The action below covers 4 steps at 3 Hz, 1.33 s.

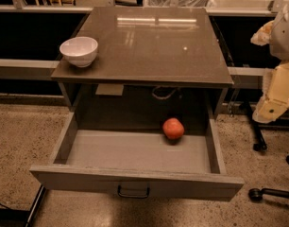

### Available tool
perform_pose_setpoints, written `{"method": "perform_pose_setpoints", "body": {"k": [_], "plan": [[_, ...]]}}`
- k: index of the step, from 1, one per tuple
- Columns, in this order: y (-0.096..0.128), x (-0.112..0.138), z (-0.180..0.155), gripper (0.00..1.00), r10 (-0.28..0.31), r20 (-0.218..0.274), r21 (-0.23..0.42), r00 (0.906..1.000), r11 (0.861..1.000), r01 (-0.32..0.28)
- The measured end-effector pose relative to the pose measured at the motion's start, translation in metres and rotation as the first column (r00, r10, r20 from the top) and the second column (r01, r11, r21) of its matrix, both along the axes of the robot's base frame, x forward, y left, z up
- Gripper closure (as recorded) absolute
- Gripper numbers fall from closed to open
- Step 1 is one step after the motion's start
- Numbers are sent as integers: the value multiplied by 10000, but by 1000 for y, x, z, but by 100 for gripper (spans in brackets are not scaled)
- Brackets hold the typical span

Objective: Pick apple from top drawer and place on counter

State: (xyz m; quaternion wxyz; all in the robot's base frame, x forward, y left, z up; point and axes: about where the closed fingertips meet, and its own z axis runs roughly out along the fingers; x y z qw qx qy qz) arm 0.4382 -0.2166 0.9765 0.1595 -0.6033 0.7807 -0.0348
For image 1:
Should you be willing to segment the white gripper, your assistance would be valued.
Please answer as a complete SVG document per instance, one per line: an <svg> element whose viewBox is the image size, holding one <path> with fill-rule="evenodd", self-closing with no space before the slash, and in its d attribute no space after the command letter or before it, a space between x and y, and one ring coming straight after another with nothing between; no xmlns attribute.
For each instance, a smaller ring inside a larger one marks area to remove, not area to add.
<svg viewBox="0 0 289 227"><path fill-rule="evenodd" d="M263 75L263 95L252 115L254 121L268 124L276 121L289 108L289 2L274 21L261 26L250 39L252 44L269 44L272 56L284 61Z"/></svg>

